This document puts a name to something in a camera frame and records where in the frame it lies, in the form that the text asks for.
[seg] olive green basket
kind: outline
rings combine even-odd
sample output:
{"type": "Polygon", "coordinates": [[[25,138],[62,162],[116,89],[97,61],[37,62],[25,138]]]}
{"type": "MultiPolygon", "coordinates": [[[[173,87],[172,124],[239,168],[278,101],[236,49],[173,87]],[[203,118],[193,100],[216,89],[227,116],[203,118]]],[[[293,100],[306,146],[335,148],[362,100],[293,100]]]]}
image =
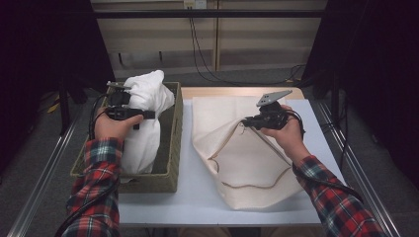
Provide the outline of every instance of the olive green basket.
{"type": "MultiPolygon", "coordinates": [[[[149,174],[129,175],[121,173],[121,179],[130,179],[120,184],[120,193],[176,193],[179,177],[179,161],[182,139],[183,100],[181,84],[163,83],[175,95],[175,105],[164,111],[159,118],[161,134],[160,146],[149,174]]],[[[70,175],[77,177],[83,173],[84,146],[82,147],[70,175]]]]}

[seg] metal rail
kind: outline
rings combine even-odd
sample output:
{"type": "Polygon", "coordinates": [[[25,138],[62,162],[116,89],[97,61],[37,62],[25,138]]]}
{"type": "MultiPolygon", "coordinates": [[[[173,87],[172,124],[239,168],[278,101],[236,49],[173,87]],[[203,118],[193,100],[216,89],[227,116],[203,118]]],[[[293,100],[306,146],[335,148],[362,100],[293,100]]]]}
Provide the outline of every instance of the metal rail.
{"type": "Polygon", "coordinates": [[[34,218],[39,205],[42,202],[43,195],[46,188],[51,180],[51,177],[56,169],[59,160],[61,159],[62,154],[64,153],[65,147],[67,146],[73,131],[75,124],[79,121],[81,115],[82,107],[77,111],[73,122],[66,132],[58,138],[58,141],[53,149],[51,155],[49,156],[48,162],[45,165],[45,168],[42,171],[40,178],[37,181],[37,184],[33,188],[31,195],[28,197],[24,207],[21,209],[17,219],[13,223],[11,230],[9,231],[8,237],[23,237],[26,235],[28,228],[31,224],[32,219],[34,218]]]}
{"type": "MultiPolygon", "coordinates": [[[[319,108],[322,112],[323,117],[326,119],[326,122],[332,122],[331,112],[329,108],[326,106],[326,104],[320,103],[319,108]]],[[[343,151],[346,138],[342,130],[336,129],[333,126],[331,127],[331,132],[336,140],[336,143],[343,151]]],[[[373,188],[373,185],[370,183],[370,180],[368,179],[366,173],[361,167],[361,164],[358,162],[358,159],[355,156],[355,153],[349,144],[347,144],[345,148],[345,155],[347,157],[348,165],[352,173],[354,174],[355,179],[360,185],[365,199],[370,204],[372,212],[374,213],[379,225],[382,227],[382,229],[388,236],[400,236],[400,233],[394,225],[394,222],[392,221],[390,214],[388,213],[387,209],[385,208],[384,204],[379,198],[376,190],[373,188]]]]}
{"type": "Polygon", "coordinates": [[[87,11],[43,11],[38,13],[51,17],[75,17],[94,19],[132,18],[322,18],[324,10],[95,10],[87,11]]]}

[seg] white cloth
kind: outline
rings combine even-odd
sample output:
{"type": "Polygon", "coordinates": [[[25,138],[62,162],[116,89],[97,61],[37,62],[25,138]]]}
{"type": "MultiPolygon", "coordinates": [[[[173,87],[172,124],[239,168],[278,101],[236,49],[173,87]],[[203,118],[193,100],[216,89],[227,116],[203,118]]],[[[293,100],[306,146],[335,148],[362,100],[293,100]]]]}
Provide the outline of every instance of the white cloth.
{"type": "MultiPolygon", "coordinates": [[[[273,205],[301,191],[288,162],[241,125],[260,112],[256,97],[193,98],[192,139],[223,199],[234,209],[273,205]]],[[[280,152],[284,150],[267,137],[280,152]]]]}
{"type": "Polygon", "coordinates": [[[145,119],[139,129],[129,131],[122,159],[126,174],[150,173],[160,145],[160,114],[175,104],[173,93],[163,85],[164,73],[156,70],[149,74],[130,77],[124,83],[131,87],[128,106],[133,109],[155,111],[156,119],[145,119]]]}

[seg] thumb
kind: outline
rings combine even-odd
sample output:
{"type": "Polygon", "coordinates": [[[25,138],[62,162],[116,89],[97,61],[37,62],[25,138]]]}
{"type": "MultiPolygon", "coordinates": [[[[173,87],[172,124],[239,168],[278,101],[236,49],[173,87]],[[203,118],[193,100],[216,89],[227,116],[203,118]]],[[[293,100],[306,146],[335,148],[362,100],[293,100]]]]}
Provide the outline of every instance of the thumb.
{"type": "Polygon", "coordinates": [[[139,116],[127,118],[126,123],[129,124],[130,126],[133,126],[133,125],[141,123],[143,120],[144,120],[144,116],[139,115],[139,116]]]}

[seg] red plaid sleeve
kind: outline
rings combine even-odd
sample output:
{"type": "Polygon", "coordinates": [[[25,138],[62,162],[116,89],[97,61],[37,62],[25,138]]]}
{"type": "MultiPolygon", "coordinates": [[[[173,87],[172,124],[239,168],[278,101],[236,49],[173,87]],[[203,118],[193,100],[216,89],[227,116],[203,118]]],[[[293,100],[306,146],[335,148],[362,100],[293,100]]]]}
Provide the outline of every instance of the red plaid sleeve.
{"type": "MultiPolygon", "coordinates": [[[[314,156],[306,157],[299,169],[307,177],[342,184],[314,156]]],[[[386,236],[373,215],[352,195],[297,179],[310,196],[327,236],[386,236]]]]}
{"type": "MultiPolygon", "coordinates": [[[[116,138],[91,140],[85,147],[86,169],[75,181],[67,202],[68,214],[95,199],[118,181],[123,142],[116,138]]],[[[116,192],[101,198],[83,212],[62,236],[120,236],[116,192]]]]}

